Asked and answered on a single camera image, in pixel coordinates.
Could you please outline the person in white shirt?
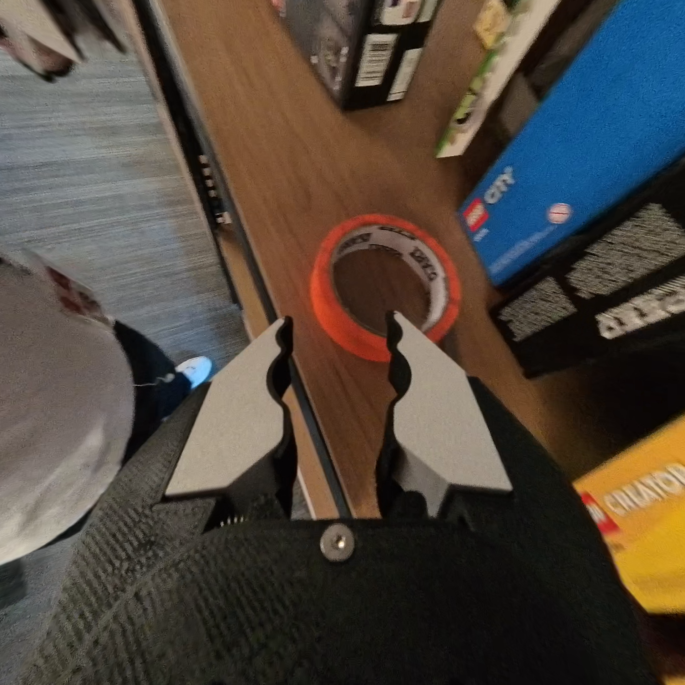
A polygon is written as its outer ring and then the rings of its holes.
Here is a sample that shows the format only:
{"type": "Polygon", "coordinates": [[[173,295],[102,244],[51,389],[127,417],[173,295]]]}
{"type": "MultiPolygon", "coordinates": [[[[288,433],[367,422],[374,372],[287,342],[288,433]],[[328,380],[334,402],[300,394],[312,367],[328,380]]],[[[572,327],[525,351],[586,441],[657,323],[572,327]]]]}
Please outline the person in white shirt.
{"type": "Polygon", "coordinates": [[[121,466],[133,377],[92,292],[34,253],[1,253],[1,564],[50,543],[121,466]]]}

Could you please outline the small black toy box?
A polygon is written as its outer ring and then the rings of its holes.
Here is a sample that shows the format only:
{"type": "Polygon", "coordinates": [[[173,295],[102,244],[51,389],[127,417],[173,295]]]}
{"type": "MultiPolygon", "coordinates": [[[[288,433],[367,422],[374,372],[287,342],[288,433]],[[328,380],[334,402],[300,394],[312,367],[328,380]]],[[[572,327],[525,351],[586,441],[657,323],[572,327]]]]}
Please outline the small black toy box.
{"type": "Polygon", "coordinates": [[[402,101],[441,1],[271,1],[342,110],[402,101]]]}

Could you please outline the blue toy box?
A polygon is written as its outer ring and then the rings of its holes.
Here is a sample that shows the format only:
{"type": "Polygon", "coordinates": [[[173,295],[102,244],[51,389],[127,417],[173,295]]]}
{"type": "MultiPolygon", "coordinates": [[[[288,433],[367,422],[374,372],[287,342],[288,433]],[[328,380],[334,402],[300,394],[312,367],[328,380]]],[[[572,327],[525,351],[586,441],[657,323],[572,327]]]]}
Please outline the blue toy box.
{"type": "Polygon", "coordinates": [[[620,1],[458,217],[503,286],[684,154],[684,2],[620,1]]]}

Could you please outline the person's light blue shoe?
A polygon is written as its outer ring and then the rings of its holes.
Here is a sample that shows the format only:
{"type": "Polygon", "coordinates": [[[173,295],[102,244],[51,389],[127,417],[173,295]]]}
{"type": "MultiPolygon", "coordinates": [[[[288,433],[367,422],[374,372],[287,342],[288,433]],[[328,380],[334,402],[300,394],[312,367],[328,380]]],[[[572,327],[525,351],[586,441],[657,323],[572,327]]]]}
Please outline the person's light blue shoe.
{"type": "Polygon", "coordinates": [[[213,363],[209,357],[195,356],[177,364],[175,372],[184,377],[188,382],[189,389],[193,390],[210,380],[213,363]]]}

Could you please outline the black perforated rail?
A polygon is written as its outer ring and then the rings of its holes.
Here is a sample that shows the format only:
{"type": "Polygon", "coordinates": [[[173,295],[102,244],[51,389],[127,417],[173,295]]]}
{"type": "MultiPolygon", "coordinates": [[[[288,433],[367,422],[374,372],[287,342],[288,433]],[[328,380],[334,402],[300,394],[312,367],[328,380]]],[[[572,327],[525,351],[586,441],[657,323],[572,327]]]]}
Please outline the black perforated rail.
{"type": "MultiPolygon", "coordinates": [[[[142,43],[149,54],[167,119],[200,202],[218,261],[249,338],[260,335],[277,312],[253,254],[238,207],[232,198],[179,51],[162,12],[161,1],[131,1],[142,43]]],[[[299,483],[312,518],[352,518],[304,382],[290,360],[290,388],[284,401],[290,409],[299,455],[299,483]]]]}

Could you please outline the wooden desk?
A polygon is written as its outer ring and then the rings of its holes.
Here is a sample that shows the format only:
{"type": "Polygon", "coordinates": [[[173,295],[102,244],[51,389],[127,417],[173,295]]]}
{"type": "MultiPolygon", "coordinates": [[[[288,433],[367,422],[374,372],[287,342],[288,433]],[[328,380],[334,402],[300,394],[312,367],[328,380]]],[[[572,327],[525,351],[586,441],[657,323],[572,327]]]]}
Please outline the wooden desk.
{"type": "Polygon", "coordinates": [[[295,363],[352,514],[377,515],[374,470],[392,397],[387,367],[335,345],[317,323],[308,283],[338,223],[379,212],[433,235],[463,288],[447,352],[481,378],[571,479],[611,452],[575,372],[525,380],[487,316],[495,292],[455,210],[494,158],[466,161],[433,146],[482,56],[478,1],[444,1],[406,98],[345,114],[316,79],[269,1],[160,1],[159,15],[217,174],[278,316],[294,320],[295,363]]]}

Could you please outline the orange tape roll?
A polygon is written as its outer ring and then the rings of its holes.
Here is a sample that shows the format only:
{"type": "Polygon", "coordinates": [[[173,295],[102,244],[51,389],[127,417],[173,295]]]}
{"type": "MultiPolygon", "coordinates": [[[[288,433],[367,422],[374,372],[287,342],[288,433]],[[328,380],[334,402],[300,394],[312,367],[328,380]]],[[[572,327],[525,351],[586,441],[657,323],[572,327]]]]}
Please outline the orange tape roll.
{"type": "Polygon", "coordinates": [[[385,363],[390,352],[384,335],[359,323],[343,307],[334,285],[334,265],[356,252],[381,252],[403,261],[422,281],[430,307],[421,332],[439,343],[458,318],[462,287],[455,264],[442,245],[403,218],[371,213],[349,218],[330,231],[316,254],[310,300],[323,331],[346,352],[385,363]]]}

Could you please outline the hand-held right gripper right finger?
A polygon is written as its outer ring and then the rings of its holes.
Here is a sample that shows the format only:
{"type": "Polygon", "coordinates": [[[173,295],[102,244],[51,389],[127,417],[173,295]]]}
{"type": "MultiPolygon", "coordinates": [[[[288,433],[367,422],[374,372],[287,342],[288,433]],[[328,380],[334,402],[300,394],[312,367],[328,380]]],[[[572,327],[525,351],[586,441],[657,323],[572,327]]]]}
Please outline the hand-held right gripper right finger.
{"type": "Polygon", "coordinates": [[[509,495],[511,480],[465,370],[403,314],[386,316],[395,391],[376,462],[383,518],[440,518],[454,491],[509,495]]]}

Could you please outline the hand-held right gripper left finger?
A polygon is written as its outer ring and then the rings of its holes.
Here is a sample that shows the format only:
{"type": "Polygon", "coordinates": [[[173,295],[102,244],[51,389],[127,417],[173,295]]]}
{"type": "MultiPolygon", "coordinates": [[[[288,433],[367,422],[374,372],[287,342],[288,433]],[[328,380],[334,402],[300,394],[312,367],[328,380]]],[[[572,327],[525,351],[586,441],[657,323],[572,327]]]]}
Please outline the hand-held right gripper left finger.
{"type": "Polygon", "coordinates": [[[284,395],[290,388],[293,320],[282,317],[211,381],[164,498],[217,497],[246,515],[264,498],[292,517],[296,441],[284,395]]]}

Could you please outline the person's dark trousers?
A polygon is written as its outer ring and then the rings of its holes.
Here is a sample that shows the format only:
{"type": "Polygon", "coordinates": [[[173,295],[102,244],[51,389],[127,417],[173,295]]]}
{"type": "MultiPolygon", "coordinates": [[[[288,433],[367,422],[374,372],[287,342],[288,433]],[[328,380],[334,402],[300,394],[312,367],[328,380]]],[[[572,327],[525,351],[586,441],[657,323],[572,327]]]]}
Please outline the person's dark trousers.
{"type": "Polygon", "coordinates": [[[134,411],[128,460],[156,432],[191,393],[191,383],[173,361],[149,338],[121,321],[114,333],[132,370],[134,411]]]}

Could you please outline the large dark toy car box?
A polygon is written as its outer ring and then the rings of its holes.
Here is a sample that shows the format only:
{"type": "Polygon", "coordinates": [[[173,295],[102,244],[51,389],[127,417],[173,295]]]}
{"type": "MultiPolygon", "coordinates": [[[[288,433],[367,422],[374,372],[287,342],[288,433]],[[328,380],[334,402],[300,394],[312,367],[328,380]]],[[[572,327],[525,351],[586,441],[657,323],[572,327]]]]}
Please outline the large dark toy car box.
{"type": "Polygon", "coordinates": [[[490,316],[529,379],[684,346],[684,159],[569,239],[490,316]]]}

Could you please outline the green and yellow toy box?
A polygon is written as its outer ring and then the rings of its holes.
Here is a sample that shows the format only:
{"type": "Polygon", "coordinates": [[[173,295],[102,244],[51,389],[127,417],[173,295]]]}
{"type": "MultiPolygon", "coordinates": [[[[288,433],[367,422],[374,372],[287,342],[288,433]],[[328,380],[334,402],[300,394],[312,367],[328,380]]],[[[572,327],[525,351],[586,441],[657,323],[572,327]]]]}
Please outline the green and yellow toy box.
{"type": "Polygon", "coordinates": [[[473,30],[483,61],[436,145],[436,159],[461,156],[559,6],[559,1],[485,1],[473,30]]]}

